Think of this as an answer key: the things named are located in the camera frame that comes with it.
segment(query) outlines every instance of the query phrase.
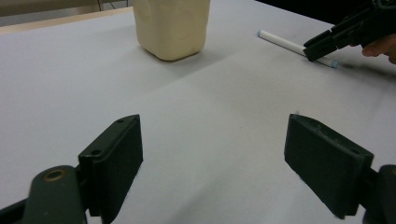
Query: white table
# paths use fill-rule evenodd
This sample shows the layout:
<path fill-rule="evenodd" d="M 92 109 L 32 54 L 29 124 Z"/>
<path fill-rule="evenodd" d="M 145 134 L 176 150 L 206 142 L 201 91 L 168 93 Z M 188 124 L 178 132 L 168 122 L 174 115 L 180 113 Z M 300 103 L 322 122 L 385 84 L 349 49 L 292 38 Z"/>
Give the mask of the white table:
<path fill-rule="evenodd" d="M 0 35 L 0 207 L 52 166 L 78 164 L 114 120 L 140 114 L 144 158 L 114 223 L 361 223 L 336 219 L 284 162 L 288 117 L 325 123 L 396 162 L 396 67 L 361 48 L 337 69 L 256 36 L 302 45 L 329 29 L 253 0 L 213 0 L 205 48 L 166 63 L 137 43 L 134 15 Z M 90 218 L 91 223 L 99 223 Z"/>

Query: finger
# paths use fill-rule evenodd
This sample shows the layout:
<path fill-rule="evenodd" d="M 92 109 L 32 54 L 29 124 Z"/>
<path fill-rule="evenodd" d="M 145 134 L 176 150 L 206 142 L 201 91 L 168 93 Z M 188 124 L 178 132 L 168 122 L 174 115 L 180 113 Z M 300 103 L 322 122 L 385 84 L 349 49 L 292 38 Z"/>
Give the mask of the finger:
<path fill-rule="evenodd" d="M 388 52 L 387 56 L 389 56 L 389 62 L 390 63 L 396 64 L 396 50 Z"/>
<path fill-rule="evenodd" d="M 387 35 L 363 48 L 362 54 L 364 56 L 376 57 L 380 54 L 387 53 L 390 49 L 396 48 L 396 34 Z"/>

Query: beige container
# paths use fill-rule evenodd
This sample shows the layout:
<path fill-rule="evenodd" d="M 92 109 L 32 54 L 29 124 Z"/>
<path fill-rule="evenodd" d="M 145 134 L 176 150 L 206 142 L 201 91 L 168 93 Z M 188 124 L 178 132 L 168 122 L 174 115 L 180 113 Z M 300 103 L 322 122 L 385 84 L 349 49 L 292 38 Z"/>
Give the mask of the beige container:
<path fill-rule="evenodd" d="M 134 0 L 137 41 L 158 58 L 178 60 L 205 44 L 210 0 Z"/>

